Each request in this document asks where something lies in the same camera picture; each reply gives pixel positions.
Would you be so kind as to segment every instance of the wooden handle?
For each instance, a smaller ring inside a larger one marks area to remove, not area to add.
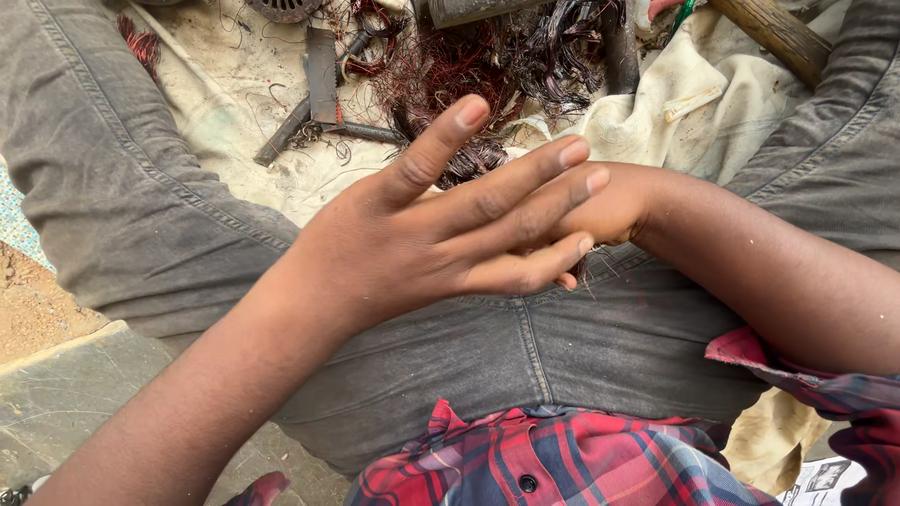
[[[708,0],[807,86],[822,82],[832,45],[774,0]]]

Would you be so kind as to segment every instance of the sandy ground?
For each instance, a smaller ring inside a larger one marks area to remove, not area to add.
[[[108,322],[79,307],[49,270],[0,242],[0,364],[85,336]]]

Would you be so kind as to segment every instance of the shirt sleeve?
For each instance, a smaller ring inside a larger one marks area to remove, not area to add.
[[[706,358],[745,366],[823,418],[850,422],[828,442],[838,455],[860,463],[867,477],[843,492],[843,504],[889,504],[900,497],[900,375],[828,375],[793,367],[769,358],[747,327],[713,339]]]

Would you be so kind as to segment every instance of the shirt button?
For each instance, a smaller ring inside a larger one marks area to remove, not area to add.
[[[537,490],[537,480],[531,474],[522,474],[518,479],[518,486],[522,492],[531,493]]]

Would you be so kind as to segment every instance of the shirt cuff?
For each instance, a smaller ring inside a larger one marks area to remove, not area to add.
[[[792,366],[767,356],[759,335],[750,327],[713,339],[706,347],[706,358],[745,366],[769,384],[836,419],[876,409],[900,410],[900,375],[830,375]]]

